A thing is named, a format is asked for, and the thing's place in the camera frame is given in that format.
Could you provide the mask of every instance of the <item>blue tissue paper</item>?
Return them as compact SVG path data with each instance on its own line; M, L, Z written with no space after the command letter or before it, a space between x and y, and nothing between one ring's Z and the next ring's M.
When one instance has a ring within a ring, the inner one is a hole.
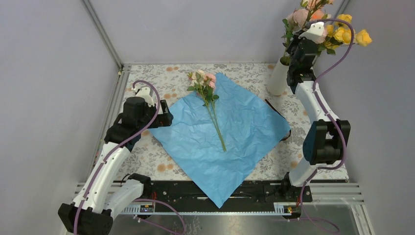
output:
M170 107L173 123L150 129L167 153L221 208L256 164L289 132L288 122L259 97L216 74L222 149L204 102L195 92Z

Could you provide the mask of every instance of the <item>white wall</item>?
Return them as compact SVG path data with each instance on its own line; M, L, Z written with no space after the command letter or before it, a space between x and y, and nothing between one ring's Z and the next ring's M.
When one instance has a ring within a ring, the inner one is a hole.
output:
M300 6L300 0L91 2L122 61L145 64L276 62L281 20Z
M1 1L0 32L0 234L58 234L117 68L79 0Z
M359 183L377 235L414 234L415 1L352 1L346 13L356 31L366 28L367 48L325 76L330 107L351 123L346 167ZM319 72L338 56L323 56Z

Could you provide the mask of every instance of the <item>robotic arm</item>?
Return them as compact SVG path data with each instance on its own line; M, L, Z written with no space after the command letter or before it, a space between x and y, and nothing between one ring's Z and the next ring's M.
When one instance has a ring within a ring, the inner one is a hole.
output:
M318 52L318 45L314 40L322 36L324 23L313 23L306 28L308 28L306 31L301 30L294 35L287 49L291 55L287 84L304 105L311 123L310 131L303 143L304 158L285 177L286 180L289 179L289 184L295 187L301 187L317 167L333 164L341 160L343 156L339 133L327 113L324 113L315 93L321 98L328 114L337 121L346 143L350 134L349 122L340 120L333 113L323 98L318 83L315 84L316 77L312 66Z
M130 155L140 135L116 149L106 161L105 157L117 145L147 125L157 110L149 87L135 89L135 92L136 96L125 101L123 113L117 116L113 126L107 131L101 155L85 183L86 186L91 186L87 198L84 198L85 190L87 190L85 187L70 205L63 203L58 210L59 217L69 232L73 233L76 211L79 207L81 207L77 223L79 234L108 234L113 220L125 207L137 198L149 198L150 196L150 178L132 174L117 192L106 199L118 169ZM161 113L157 114L149 128L171 125L173 115L169 112L165 100L161 100L160 103Z

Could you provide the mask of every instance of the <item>patterned table surface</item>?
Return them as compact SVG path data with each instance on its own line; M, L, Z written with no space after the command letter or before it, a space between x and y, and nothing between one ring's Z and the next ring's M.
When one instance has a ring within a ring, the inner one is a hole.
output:
M296 167L303 157L302 143L310 128L310 121L303 105L288 86L281 96L273 96L267 92L266 82L273 68L274 65L271 64L134 65L131 68L122 102L134 96L132 91L134 81L145 80L151 82L162 99L166 99L167 104L172 106L181 97L189 94L186 91L189 86L187 73L198 69L213 74L222 72L261 99L269 100L288 120L292 129L291 137L277 144L246 178L247 180L278 180L283 178L288 170ZM143 132L131 156L122 164L117 179L128 173L146 175L152 180L190 180L148 130ZM315 179L348 179L348 175L343 166L332 171L321 170Z

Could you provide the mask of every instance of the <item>yellow flower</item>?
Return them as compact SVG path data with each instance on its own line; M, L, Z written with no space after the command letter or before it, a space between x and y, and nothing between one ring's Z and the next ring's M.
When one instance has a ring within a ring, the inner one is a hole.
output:
M344 44L350 44L351 30L340 27L334 32L334 38Z
M333 37L337 41L342 42L343 41L343 33L344 32L345 32L345 28L340 27L340 28L336 29L336 31L334 31L334 36Z
M344 31L344 33L342 35L342 38L343 38L343 43L344 44L350 44L350 41L351 41L351 30L350 29L345 29L345 31Z
M334 25L329 24L329 25L327 25L327 26L325 27L325 29L327 29L327 36L331 36L331 34L332 34L332 33L333 33L333 31L334 31Z
M356 35L356 41L359 45L366 47L372 42L372 38L370 38L368 32L366 32L366 29L363 29Z
M337 18L339 20L343 20L343 21L346 21L347 23L350 23L352 17L351 17L351 15L341 14ZM339 26L339 27L347 26L344 23L340 23L340 22L335 22L334 24L337 25L337 26Z

